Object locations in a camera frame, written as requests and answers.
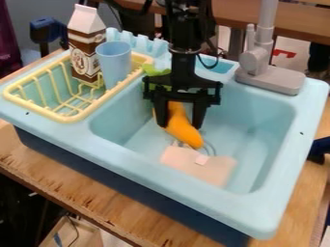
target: yellow object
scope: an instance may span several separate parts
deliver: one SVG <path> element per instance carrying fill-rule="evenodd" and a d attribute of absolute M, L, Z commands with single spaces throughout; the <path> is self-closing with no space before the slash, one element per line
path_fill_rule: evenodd
<path fill-rule="evenodd" d="M 181 102 L 169 101 L 169 121 L 165 130 L 181 142 L 200 149 L 204 140 L 200 132 L 189 122 Z"/>
<path fill-rule="evenodd" d="M 68 63 L 69 54 L 17 80 L 5 88 L 4 98 L 60 123 L 78 122 L 140 76 L 153 58 L 132 52 L 132 72 L 110 90 L 104 89 L 101 72 L 93 84 L 73 79 Z"/>

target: carton cap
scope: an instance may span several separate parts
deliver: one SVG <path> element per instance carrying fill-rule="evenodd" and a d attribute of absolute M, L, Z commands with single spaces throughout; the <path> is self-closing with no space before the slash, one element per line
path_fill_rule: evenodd
<path fill-rule="evenodd" d="M 106 27 L 97 14 L 96 8 L 75 4 L 68 28 L 81 33 L 92 34 Z"/>

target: blue cup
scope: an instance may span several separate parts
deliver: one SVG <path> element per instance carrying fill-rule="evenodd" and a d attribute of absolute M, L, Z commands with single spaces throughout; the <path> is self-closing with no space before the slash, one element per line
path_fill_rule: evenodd
<path fill-rule="evenodd" d="M 96 54 L 107 90 L 115 87 L 131 72 L 131 48 L 127 42 L 104 42 L 97 46 Z"/>

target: sink basin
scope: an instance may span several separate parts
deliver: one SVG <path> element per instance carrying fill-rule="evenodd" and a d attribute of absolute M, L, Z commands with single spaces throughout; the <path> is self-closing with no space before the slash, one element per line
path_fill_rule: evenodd
<path fill-rule="evenodd" d="M 145 37 L 133 38 L 114 29 L 108 30 L 108 40 L 130 41 L 135 51 L 152 56 L 158 68 L 169 66 L 170 55 L 166 49 L 158 52 L 163 49 L 159 41 L 152 44 Z M 66 54 L 1 85 L 0 93 Z M 208 108 L 202 128 L 218 155 L 237 160 L 224 187 L 159 163 L 159 156 L 174 139 L 156 125 L 151 104 L 142 99 L 143 76 L 77 123 L 57 123 L 35 112 L 26 115 L 27 109 L 2 96 L 0 117 L 243 233 L 266 239 L 276 233 L 303 167 L 328 85 L 308 78 L 298 96 L 285 96 L 236 83 L 237 67 L 226 60 L 212 71 L 196 66 L 199 75 L 224 83 L 222 103 Z"/>

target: wall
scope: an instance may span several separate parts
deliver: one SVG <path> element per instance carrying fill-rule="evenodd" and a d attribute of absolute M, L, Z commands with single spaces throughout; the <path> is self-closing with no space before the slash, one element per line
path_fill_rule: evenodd
<path fill-rule="evenodd" d="M 39 46 L 30 40 L 31 20 L 42 16 L 52 16 L 68 24 L 73 6 L 77 2 L 78 0 L 7 0 L 19 48 L 39 50 Z M 119 27 L 107 5 L 100 4 L 98 12 L 106 26 Z M 58 47 L 58 41 L 50 45 L 51 50 Z"/>

